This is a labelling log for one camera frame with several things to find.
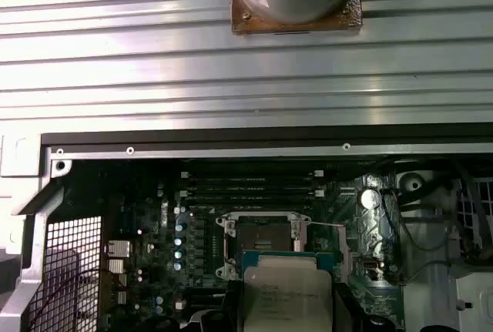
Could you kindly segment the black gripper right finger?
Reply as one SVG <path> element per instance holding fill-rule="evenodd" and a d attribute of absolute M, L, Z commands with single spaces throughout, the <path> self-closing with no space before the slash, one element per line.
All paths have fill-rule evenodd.
<path fill-rule="evenodd" d="M 367 314 L 345 283 L 333 285 L 333 301 L 333 331 L 391 331 L 391 320 L 376 314 Z"/>

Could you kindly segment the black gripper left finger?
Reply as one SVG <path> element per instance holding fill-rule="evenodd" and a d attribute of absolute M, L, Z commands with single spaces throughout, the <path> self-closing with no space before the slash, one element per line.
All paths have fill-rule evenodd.
<path fill-rule="evenodd" d="M 185 331 L 238 331 L 242 282 L 231 280 L 223 288 L 192 287 L 184 292 Z"/>

